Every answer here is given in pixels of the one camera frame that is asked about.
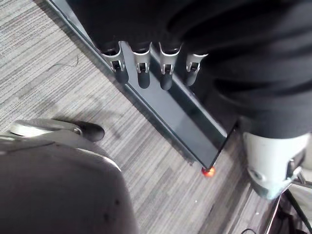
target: gray carpet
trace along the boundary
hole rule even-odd
[[[238,135],[218,158],[215,177],[205,178],[109,74],[45,2],[0,1],[1,131],[31,118],[103,126],[98,144],[122,169],[143,234],[260,233],[269,203],[250,188]]]

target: black fabric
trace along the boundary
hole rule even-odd
[[[273,138],[311,131],[311,1],[68,2],[99,49],[118,40],[160,41],[209,53],[201,68],[243,117],[243,131]]]

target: cable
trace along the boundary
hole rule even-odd
[[[252,231],[254,234],[257,234],[253,229],[246,228],[244,231],[242,231],[240,234],[244,234],[246,231]]]

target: black fingertip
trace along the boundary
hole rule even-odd
[[[137,81],[142,89],[146,89],[150,86],[150,73],[144,70],[137,74]]]
[[[160,78],[160,87],[163,90],[169,90],[172,86],[172,75],[166,73]]]

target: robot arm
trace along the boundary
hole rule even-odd
[[[256,191],[271,199],[287,187],[311,131],[312,2],[67,1],[119,82],[127,82],[127,74],[118,41],[134,52],[142,88],[149,85],[149,44],[160,42],[164,90],[183,44],[189,53],[186,85],[195,82],[200,63],[241,116]]]

